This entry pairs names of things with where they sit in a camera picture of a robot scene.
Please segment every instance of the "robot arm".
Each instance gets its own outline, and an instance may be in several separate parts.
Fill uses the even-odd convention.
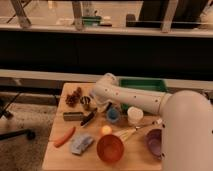
[[[112,74],[97,81],[92,92],[102,104],[111,99],[162,115],[162,171],[213,170],[213,108],[201,94],[121,88]]]
[[[171,94],[165,92],[119,87],[115,76],[109,73],[96,82],[92,92],[93,95],[102,97],[102,101],[111,99],[160,115],[162,114],[163,106],[171,96]]]

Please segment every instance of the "red bowl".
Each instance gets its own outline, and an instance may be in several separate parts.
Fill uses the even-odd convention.
[[[115,163],[123,156],[123,142],[115,135],[105,135],[98,141],[97,153],[102,161],[106,163]]]

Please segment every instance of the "carrot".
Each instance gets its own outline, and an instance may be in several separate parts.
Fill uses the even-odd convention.
[[[58,148],[62,146],[65,142],[67,142],[75,133],[75,126],[72,127],[64,136],[60,137],[59,139],[55,140],[53,145]]]

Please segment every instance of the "knife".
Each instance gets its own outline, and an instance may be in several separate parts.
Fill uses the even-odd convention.
[[[95,113],[97,112],[97,108],[95,108],[88,116],[85,116],[81,122],[81,126],[84,126],[86,123],[88,123],[92,118],[94,118]]]

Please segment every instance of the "office chair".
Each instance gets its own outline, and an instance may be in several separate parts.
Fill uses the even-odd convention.
[[[200,14],[208,0],[179,0],[173,18],[172,28],[195,28]],[[145,0],[140,10],[138,21],[133,14],[127,14],[127,27],[160,28],[168,6],[168,0]]]
[[[20,95],[20,93],[18,93],[13,99],[12,101],[6,105],[6,107],[4,107],[4,102],[2,99],[0,99],[0,119],[2,116],[4,116],[7,119],[12,119],[13,118],[13,114],[11,112],[9,112],[7,110],[7,108],[10,106],[10,104],[12,104],[15,99]],[[23,130],[19,130],[19,131],[14,131],[14,132],[9,132],[9,133],[5,133],[5,134],[0,134],[0,141],[4,140],[4,139],[8,139],[8,138],[12,138],[12,137],[16,137],[19,135],[23,135],[26,134],[26,137],[28,140],[33,140],[36,136],[35,132],[30,130],[30,129],[23,129]]]

